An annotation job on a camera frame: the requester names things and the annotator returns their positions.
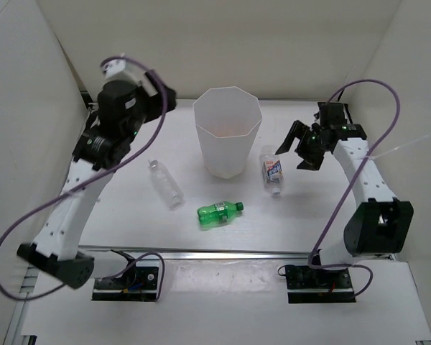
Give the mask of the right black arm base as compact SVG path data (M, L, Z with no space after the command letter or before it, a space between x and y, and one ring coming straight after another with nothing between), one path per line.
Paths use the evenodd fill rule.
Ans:
M286 280L289 304L356 302L348 270L313 270L286 264L278 268L277 274Z

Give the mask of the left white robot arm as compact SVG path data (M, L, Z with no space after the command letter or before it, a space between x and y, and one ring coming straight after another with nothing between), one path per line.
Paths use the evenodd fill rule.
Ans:
M130 152L141 126L175 109L176 92L145 73L156 94L131 80L110 80L98 94L98 108L85 123L73 151L68 181L40 233L19 245L17 256L73 289L90 278L94 258L79 252L85 224L117 166Z

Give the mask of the clear bottle blue white label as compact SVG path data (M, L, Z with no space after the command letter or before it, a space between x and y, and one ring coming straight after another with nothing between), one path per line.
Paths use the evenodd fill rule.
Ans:
M265 191L268 191L273 197L280 197L284 176L282 164L276 151L275 146L265 145L261 148L259 159Z

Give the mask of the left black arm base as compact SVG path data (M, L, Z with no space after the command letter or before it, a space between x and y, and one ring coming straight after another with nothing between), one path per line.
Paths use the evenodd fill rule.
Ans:
M146 252L138 258L111 250L126 260L126 267L114 277L96 278L92 301L157 302L162 294L165 262L161 254Z

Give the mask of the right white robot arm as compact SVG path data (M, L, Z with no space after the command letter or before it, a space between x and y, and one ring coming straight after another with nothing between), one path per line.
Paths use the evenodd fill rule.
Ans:
M288 152L293 141L302 158L300 170L318 171L326 153L339 162L356 202L356 211L343 230L343 238L311 255L309 281L323 288L335 276L334 270L354 266L358 261L383 254L397 254L404 247L414 209L388 187L378 167L369 159L369 144L362 126L346 118L346 105L320 102L315 122L308 126L296 120L277 154Z

